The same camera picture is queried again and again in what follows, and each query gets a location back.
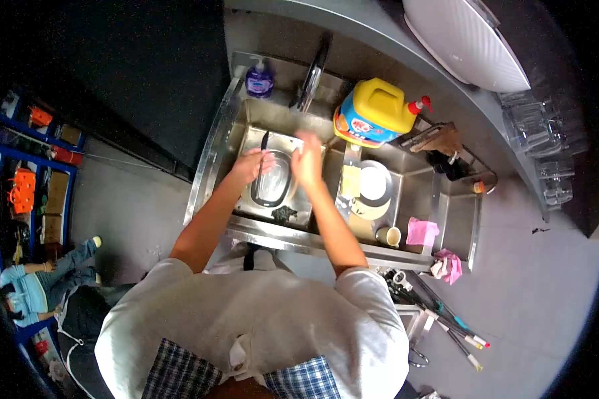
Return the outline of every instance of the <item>label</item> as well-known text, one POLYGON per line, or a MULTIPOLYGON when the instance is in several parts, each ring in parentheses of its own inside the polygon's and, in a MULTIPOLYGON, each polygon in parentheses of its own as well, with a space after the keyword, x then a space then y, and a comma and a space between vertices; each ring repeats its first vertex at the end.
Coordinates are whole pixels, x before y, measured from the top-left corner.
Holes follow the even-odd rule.
POLYGON ((373 126, 360 119, 357 119, 356 117, 352 118, 351 126, 355 132, 359 133, 370 132, 373 129, 373 126))
POLYGON ((271 82, 269 82, 268 80, 260 80, 254 78, 247 79, 247 90, 250 92, 261 94, 263 92, 267 92, 270 88, 271 82))
POLYGON ((363 147, 378 148, 394 140, 399 133, 386 129, 359 115, 352 104, 350 93, 335 113, 335 129, 340 137, 363 147))

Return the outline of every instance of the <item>stainless steel sink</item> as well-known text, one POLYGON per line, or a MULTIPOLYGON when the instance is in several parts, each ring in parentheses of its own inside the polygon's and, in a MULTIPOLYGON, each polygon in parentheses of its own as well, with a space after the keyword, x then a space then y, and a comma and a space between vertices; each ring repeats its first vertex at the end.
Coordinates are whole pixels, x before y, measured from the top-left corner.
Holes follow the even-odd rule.
MULTIPOLYGON (((295 132, 300 129, 317 133, 324 143, 322 177, 335 201, 346 144, 335 138, 331 117, 352 85, 323 74, 308 111, 289 110, 294 90, 304 77, 306 67, 274 58, 268 60, 277 73, 276 86, 270 98, 259 100, 250 98, 244 88, 244 73, 253 62, 250 54, 234 53, 234 78, 204 147, 185 224, 231 170, 240 151, 259 146, 267 130, 277 135, 280 143, 294 143, 297 140, 295 132)), ((276 149, 290 153, 295 147, 295 144, 278 143, 276 149)), ((435 173, 423 156, 391 145, 364 148, 361 159, 382 163, 389 170, 393 183, 390 207, 381 218, 360 222, 352 214, 349 222, 372 266, 425 271, 434 261, 432 254, 442 248, 453 251, 467 263, 466 266, 471 266, 481 209, 481 196, 471 192, 471 181, 451 182, 445 175, 435 173), (440 235, 432 247, 405 244, 411 217, 438 224, 440 235), (397 249, 385 248, 376 242, 374 232, 384 226, 395 226, 402 231, 402 242, 397 249)), ((326 257, 323 241, 311 217, 311 205, 303 190, 296 187, 291 200, 283 204, 298 211, 298 217, 288 223, 275 223, 272 210, 253 203, 247 188, 229 220, 226 235, 270 248, 326 257)))

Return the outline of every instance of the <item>gray countertop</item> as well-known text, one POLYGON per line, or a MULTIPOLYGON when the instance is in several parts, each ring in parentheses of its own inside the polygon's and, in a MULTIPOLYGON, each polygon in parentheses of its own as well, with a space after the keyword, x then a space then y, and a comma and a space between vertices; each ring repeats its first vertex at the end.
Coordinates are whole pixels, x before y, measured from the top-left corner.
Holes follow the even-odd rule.
POLYGON ((459 82, 427 52, 408 29, 399 2, 382 0, 225 0, 225 7, 269 13, 310 22, 374 47, 411 68, 431 83, 443 86, 467 112, 483 117, 492 127, 492 136, 523 179, 542 217, 548 220, 547 206, 536 177, 535 164, 515 154, 508 145, 501 106, 490 91, 459 82))

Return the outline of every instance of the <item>sponge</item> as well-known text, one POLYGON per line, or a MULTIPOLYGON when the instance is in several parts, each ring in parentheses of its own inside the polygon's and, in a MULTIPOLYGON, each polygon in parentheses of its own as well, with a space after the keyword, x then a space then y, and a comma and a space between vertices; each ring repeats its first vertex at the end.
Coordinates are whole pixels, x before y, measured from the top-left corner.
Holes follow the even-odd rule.
POLYGON ((361 169, 357 166, 344 165, 342 167, 341 195, 346 199, 359 197, 359 182, 361 169))

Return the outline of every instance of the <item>white t-shirt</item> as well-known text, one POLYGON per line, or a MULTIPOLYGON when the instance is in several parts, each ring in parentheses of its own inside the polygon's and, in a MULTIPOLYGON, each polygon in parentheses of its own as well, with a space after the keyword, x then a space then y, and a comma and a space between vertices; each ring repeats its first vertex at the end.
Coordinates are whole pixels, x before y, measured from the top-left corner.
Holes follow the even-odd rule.
POLYGON ((408 373, 386 283, 359 267, 332 289, 281 269, 194 275, 180 260, 161 261, 112 308, 96 344, 117 399, 142 397, 163 338, 219 368, 221 383, 263 384, 264 373, 323 355, 342 398, 393 399, 408 373))

